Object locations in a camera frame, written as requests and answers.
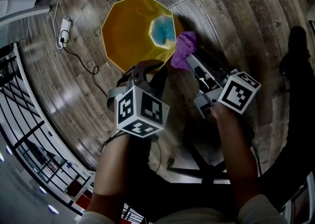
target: white sleeve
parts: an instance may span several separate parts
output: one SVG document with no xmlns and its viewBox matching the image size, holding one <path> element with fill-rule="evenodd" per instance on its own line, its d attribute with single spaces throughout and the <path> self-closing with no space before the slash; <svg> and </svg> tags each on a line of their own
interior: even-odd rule
<svg viewBox="0 0 315 224">
<path fill-rule="evenodd" d="M 77 224 L 115 224 L 111 219 L 96 212 L 85 212 Z"/>
<path fill-rule="evenodd" d="M 240 210 L 237 218 L 241 224 L 287 224 L 287 221 L 265 195 L 250 199 Z"/>
</svg>

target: black shoe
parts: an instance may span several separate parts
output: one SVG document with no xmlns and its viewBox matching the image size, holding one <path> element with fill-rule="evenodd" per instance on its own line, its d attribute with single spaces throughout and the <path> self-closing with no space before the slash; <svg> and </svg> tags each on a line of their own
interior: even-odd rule
<svg viewBox="0 0 315 224">
<path fill-rule="evenodd" d="M 299 67 L 299 63 L 308 60 L 310 52 L 307 49 L 306 32 L 300 26 L 295 26 L 289 36 L 288 53 L 279 64 L 280 75 L 289 80 L 294 68 Z"/>
</svg>

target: person's hand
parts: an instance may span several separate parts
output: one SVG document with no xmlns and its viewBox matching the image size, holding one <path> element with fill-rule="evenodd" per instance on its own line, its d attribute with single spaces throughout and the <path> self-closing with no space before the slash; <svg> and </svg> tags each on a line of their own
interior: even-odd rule
<svg viewBox="0 0 315 224">
<path fill-rule="evenodd" d="M 210 110 L 216 120 L 222 120 L 234 116 L 231 109 L 219 102 L 215 103 Z"/>
</svg>

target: wooden floor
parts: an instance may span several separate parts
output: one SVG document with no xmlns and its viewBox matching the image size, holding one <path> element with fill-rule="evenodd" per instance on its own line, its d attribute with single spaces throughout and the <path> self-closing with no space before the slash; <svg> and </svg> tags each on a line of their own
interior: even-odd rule
<svg viewBox="0 0 315 224">
<path fill-rule="evenodd" d="M 72 20 L 72 40 L 68 46 L 91 70 L 94 65 L 100 67 L 96 80 L 106 92 L 115 86 L 121 72 L 105 56 L 100 29 L 110 7 L 117 1 L 120 0 L 60 0 L 56 17 L 57 32 L 62 18 Z M 262 169 L 266 170 L 277 158 L 287 135 L 289 95 L 279 77 L 278 65 L 287 52 L 292 27 L 300 25 L 306 29 L 315 66 L 315 38 L 306 19 L 315 0 L 158 1 L 179 17 L 186 30 L 197 32 L 200 45 L 262 84 L 245 117 L 254 127 Z M 55 47 L 52 19 L 57 0 L 40 0 L 39 4 L 45 2 L 52 10 L 31 17 L 28 39 L 21 46 L 27 71 L 60 133 L 95 168 L 101 144 L 109 136 L 113 114 L 106 108 L 106 97 L 78 60 Z M 27 24 L 28 19 L 11 23 L 10 39 L 23 39 Z M 186 122 L 196 125 L 196 146 L 206 160 L 218 162 L 221 158 L 216 134 L 200 119 L 193 105 L 197 89 L 191 72 L 171 70 L 163 96 L 164 102 L 171 106 L 171 113 L 167 129 L 160 134 L 163 160 L 159 171 L 171 182 L 194 181 L 165 171 L 169 156 L 176 157 L 178 167 L 195 167 L 181 144 Z M 158 148 L 153 144 L 152 168 L 157 167 L 158 161 Z"/>
</svg>

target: power strip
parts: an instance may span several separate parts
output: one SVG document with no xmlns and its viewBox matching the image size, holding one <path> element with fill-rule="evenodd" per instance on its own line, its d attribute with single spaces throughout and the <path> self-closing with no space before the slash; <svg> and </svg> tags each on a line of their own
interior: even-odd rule
<svg viewBox="0 0 315 224">
<path fill-rule="evenodd" d="M 71 20 L 69 18 L 67 19 L 63 19 L 63 22 L 61 23 L 61 28 L 60 28 L 60 33 L 59 33 L 59 45 L 62 47 L 66 47 L 67 46 L 67 42 L 68 42 L 68 38 L 69 38 L 69 33 L 70 32 L 70 26 L 71 26 Z M 64 38 L 64 43 L 60 42 L 61 37 Z"/>
</svg>

